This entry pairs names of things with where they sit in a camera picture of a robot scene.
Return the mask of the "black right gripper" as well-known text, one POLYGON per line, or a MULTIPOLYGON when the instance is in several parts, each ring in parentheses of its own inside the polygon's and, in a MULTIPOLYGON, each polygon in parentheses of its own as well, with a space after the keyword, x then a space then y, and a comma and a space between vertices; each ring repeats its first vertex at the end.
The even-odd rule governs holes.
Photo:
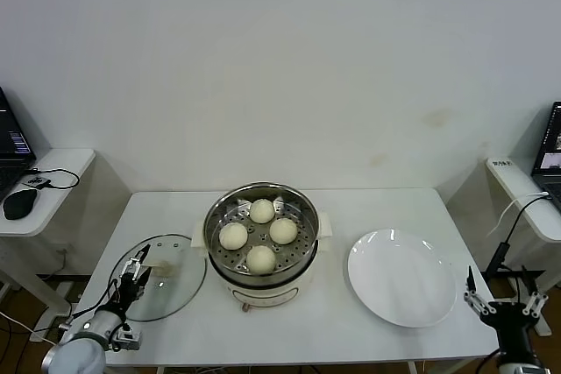
POLYGON ((533 278, 526 279, 524 285, 529 296, 526 304, 518 301, 487 302, 477 293, 472 267, 468 267, 464 302, 495 331, 500 356, 536 356, 529 330, 539 321, 548 296, 539 291, 533 278))

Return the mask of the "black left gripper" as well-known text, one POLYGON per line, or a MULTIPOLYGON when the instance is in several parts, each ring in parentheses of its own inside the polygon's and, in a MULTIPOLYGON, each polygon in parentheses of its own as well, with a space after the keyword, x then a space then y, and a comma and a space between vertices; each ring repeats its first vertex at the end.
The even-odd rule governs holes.
POLYGON ((111 309, 116 314, 125 316, 131 304, 144 293, 146 283, 149 280, 149 270, 145 269, 137 279, 134 277, 138 276, 150 247, 150 244, 145 245, 126 261, 122 270, 120 285, 110 299, 111 309))

